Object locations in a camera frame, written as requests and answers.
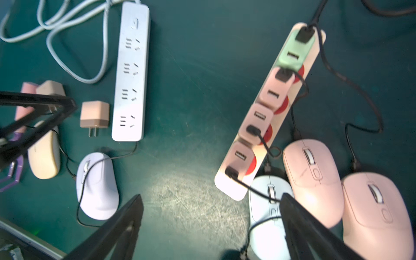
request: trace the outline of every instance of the beige mouse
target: beige mouse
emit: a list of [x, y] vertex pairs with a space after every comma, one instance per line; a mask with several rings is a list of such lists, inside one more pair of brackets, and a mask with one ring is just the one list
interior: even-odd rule
[[39, 179], [55, 177], [61, 167], [57, 134], [52, 130], [46, 133], [28, 149], [27, 156], [30, 168], [36, 177]]

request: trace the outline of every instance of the black metal frame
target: black metal frame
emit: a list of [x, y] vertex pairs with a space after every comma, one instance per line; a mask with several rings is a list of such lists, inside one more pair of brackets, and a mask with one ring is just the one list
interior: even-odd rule
[[103, 260], [115, 244], [111, 260], [131, 260], [142, 216], [143, 202], [135, 195], [63, 260]]
[[34, 120], [50, 110], [50, 106], [58, 107], [41, 125], [28, 131], [18, 141], [8, 141], [0, 147], [0, 170], [9, 166], [17, 157], [35, 144], [42, 136], [71, 115], [76, 109], [75, 101], [70, 97], [25, 94], [14, 92], [0, 92], [0, 105], [3, 106], [31, 106], [35, 110], [25, 117], [0, 129], [0, 139], [7, 140], [7, 136], [22, 126], [31, 124]]
[[280, 212], [292, 260], [313, 259], [310, 247], [323, 260], [364, 260], [287, 193]]

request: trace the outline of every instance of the pink mouse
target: pink mouse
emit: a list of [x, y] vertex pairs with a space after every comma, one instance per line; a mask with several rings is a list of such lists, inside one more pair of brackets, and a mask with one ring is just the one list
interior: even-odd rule
[[328, 147], [318, 140], [298, 140], [284, 149], [283, 163], [295, 199], [325, 227], [335, 226], [344, 212], [344, 196]]
[[410, 260], [414, 242], [406, 205], [396, 185], [370, 172], [342, 180], [344, 243], [367, 260]]

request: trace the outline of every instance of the white mouse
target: white mouse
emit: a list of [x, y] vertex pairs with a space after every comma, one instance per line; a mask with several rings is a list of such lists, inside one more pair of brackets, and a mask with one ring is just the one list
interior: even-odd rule
[[[271, 198], [281, 198], [283, 193], [293, 197], [290, 184], [282, 178], [270, 175], [256, 177], [251, 187]], [[250, 227], [270, 217], [280, 216], [279, 204], [249, 191]], [[250, 234], [250, 246], [261, 260], [289, 260], [286, 232], [281, 218], [255, 227]]]
[[[81, 197], [82, 184], [88, 169], [97, 161], [109, 158], [103, 153], [91, 153], [84, 157], [77, 171], [77, 197]], [[109, 219], [119, 207], [119, 193], [111, 159], [97, 163], [89, 172], [84, 185], [81, 209], [90, 218]]]
[[39, 179], [50, 179], [55, 177], [61, 168], [61, 157], [59, 154], [59, 142], [57, 134], [49, 131], [42, 136], [34, 145], [27, 150], [30, 169]]

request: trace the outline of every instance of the vertical mouse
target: vertical mouse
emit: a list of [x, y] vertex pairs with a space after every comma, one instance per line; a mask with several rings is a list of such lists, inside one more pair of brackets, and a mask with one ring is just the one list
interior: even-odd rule
[[111, 159], [94, 165], [85, 178], [90, 167], [105, 158], [109, 158], [109, 156], [98, 152], [88, 154], [79, 164], [77, 171], [78, 201], [85, 182], [80, 207], [90, 218], [97, 220], [109, 219], [119, 206], [119, 193]]

